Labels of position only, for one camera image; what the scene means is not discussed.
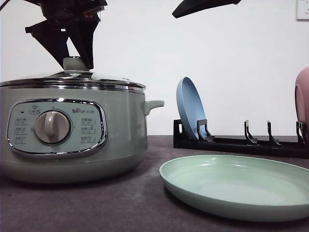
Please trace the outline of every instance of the green plate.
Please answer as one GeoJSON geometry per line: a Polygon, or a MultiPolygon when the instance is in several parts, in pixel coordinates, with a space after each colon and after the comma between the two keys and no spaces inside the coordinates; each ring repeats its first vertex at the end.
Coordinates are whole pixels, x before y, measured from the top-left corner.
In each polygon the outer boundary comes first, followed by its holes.
{"type": "Polygon", "coordinates": [[[188,156],[160,167],[181,201],[218,216],[258,222],[309,217],[309,170],[241,156],[188,156]]]}

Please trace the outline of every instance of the pot handle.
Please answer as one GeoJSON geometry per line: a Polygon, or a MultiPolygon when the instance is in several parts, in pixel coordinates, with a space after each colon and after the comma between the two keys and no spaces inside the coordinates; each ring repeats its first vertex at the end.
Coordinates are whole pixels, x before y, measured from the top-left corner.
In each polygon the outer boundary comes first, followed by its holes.
{"type": "Polygon", "coordinates": [[[144,101],[144,115],[149,115],[152,109],[163,107],[164,101],[144,101]]]}

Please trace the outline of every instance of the control panel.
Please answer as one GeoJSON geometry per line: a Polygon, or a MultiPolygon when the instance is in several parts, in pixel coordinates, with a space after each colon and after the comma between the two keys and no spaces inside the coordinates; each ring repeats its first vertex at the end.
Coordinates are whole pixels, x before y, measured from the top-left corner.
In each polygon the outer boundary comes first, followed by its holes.
{"type": "Polygon", "coordinates": [[[90,101],[68,99],[29,100],[10,113],[8,141],[30,154],[82,152],[106,140],[102,108],[90,101]]]}

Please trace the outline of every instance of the black object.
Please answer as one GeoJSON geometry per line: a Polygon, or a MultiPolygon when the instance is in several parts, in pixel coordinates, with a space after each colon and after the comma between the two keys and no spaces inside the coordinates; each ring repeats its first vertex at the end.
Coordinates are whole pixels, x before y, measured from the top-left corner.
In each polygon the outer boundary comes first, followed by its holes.
{"type": "Polygon", "coordinates": [[[69,57],[70,37],[82,61],[93,68],[93,33],[100,21],[98,12],[107,6],[106,0],[25,0],[39,5],[44,17],[41,23],[26,28],[31,35],[63,67],[69,57]]]}
{"type": "Polygon", "coordinates": [[[228,4],[238,4],[241,0],[184,0],[173,12],[175,18],[189,15],[205,9],[224,6],[228,4]]]}
{"type": "Polygon", "coordinates": [[[275,139],[271,134],[271,123],[267,122],[268,140],[258,140],[249,132],[249,121],[245,121],[245,139],[217,137],[208,131],[207,120],[197,121],[198,141],[191,140],[185,133],[181,120],[174,120],[174,148],[222,151],[253,155],[267,155],[279,157],[293,157],[309,159],[309,141],[307,141],[307,126],[304,123],[296,123],[297,142],[284,142],[275,139]],[[205,126],[207,137],[200,133],[200,127],[205,126]]]}
{"type": "Polygon", "coordinates": [[[6,4],[9,3],[10,0],[5,0],[4,3],[2,3],[2,5],[0,6],[0,11],[5,7],[6,4]]]}

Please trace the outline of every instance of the cable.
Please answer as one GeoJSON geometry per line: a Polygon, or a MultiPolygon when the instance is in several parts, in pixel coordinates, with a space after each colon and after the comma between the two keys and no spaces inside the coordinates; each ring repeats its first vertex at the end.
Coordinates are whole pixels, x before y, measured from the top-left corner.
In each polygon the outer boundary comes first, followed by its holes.
{"type": "Polygon", "coordinates": [[[6,4],[8,4],[10,0],[6,0],[1,6],[0,6],[0,11],[5,7],[6,4]]]}

